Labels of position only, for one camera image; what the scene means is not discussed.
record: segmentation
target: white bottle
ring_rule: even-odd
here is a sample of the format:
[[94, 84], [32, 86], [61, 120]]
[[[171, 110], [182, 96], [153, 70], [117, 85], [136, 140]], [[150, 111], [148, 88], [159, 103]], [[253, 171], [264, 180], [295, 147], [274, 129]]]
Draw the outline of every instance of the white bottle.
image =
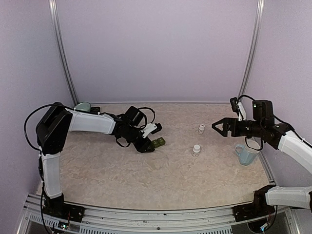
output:
[[194, 145], [192, 155], [193, 157], [198, 157], [200, 152], [200, 145]]
[[205, 130], [205, 124], [200, 124], [198, 128], [198, 134], [203, 134]]

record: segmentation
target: cup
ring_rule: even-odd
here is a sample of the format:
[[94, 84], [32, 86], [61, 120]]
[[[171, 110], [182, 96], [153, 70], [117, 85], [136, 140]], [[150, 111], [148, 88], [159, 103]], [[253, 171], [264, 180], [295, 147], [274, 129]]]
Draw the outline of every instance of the cup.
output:
[[244, 166], [251, 164], [259, 152], [255, 149], [260, 149], [260, 146], [256, 141], [250, 139], [247, 140], [247, 145], [246, 143], [236, 145], [235, 152], [238, 155], [240, 164]]

